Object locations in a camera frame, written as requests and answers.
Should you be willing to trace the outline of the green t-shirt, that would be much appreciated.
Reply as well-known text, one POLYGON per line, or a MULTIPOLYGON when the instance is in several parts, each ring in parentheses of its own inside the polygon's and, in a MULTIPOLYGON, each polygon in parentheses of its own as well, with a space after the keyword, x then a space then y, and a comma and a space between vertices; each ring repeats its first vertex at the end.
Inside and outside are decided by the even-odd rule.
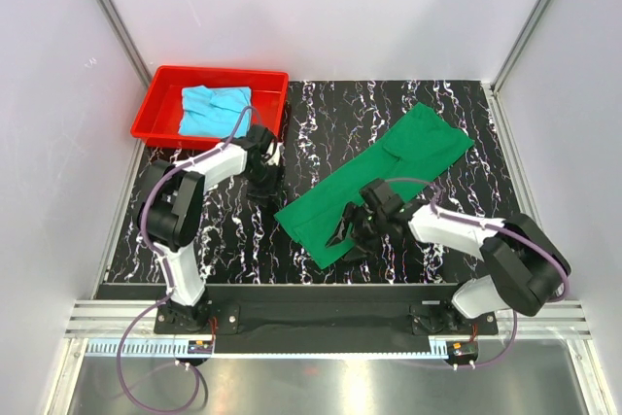
POLYGON ((415 105, 380 139, 336 169, 276 215, 279 225, 325 269, 352 251, 347 238, 327 247, 347 203, 363 203, 360 189, 376 179, 433 181, 474 145, 466 133, 423 103, 415 105))

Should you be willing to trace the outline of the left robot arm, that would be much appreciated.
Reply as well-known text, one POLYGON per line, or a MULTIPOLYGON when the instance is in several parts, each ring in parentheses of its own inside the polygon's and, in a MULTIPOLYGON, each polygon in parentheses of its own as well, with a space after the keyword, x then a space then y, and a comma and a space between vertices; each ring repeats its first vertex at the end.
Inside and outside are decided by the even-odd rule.
POLYGON ((200 333, 216 323, 193 247, 205 192, 231 177, 247 181, 246 196, 274 207, 283 179, 283 145, 268 128, 253 124, 243 137, 227 137, 213 149, 147 171, 135 223, 162 268, 166 296, 157 305, 155 333, 200 333))

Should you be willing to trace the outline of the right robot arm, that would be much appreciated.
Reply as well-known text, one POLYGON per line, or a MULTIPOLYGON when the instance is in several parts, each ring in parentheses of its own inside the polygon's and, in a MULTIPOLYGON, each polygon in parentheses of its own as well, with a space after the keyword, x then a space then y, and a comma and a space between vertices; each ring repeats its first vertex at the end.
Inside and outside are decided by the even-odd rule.
POLYGON ((404 200, 392 180, 376 179, 360 190, 362 203, 349 202, 326 245, 347 240, 349 262, 371 259, 383 237, 438 244, 482 261, 487 274, 462 283, 441 309, 441 322, 459 334, 476 319, 510 309, 535 316, 570 290, 571 267, 559 249, 528 215, 481 218, 438 206, 437 200, 404 200))

